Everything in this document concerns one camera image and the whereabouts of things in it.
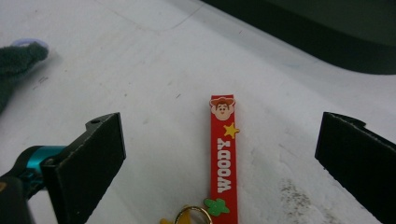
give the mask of cartoon face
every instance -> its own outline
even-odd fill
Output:
[[[226,101],[218,101],[216,105],[212,105],[212,113],[219,120],[227,120],[233,113],[233,104]]]

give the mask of white table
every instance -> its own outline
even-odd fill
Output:
[[[0,174],[26,148],[68,145],[121,113],[127,159],[89,223],[159,223],[202,205],[209,100],[229,93],[240,223],[379,223],[314,154],[324,111],[396,142],[395,76],[335,67],[197,0],[2,1],[0,46],[22,37],[50,54],[0,116]],[[29,204],[36,223],[56,222],[46,191]]]

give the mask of keychain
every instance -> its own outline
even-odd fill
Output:
[[[211,175],[210,199],[204,200],[206,209],[185,206],[175,222],[161,219],[160,224],[191,224],[190,211],[205,217],[207,224],[237,224],[236,144],[233,95],[212,96],[211,111]]]

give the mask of red tag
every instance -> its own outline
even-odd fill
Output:
[[[237,224],[236,145],[233,95],[212,96],[211,193],[205,200],[214,224]]]

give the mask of gold ring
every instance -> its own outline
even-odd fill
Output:
[[[212,218],[210,217],[210,215],[206,212],[206,210],[204,208],[198,207],[198,206],[187,206],[184,207],[180,213],[178,213],[176,220],[175,220],[175,224],[178,223],[178,221],[180,220],[181,216],[183,215],[184,212],[189,211],[189,210],[194,210],[194,211],[198,211],[201,212],[202,214],[205,215],[207,223],[208,224],[213,224]]]

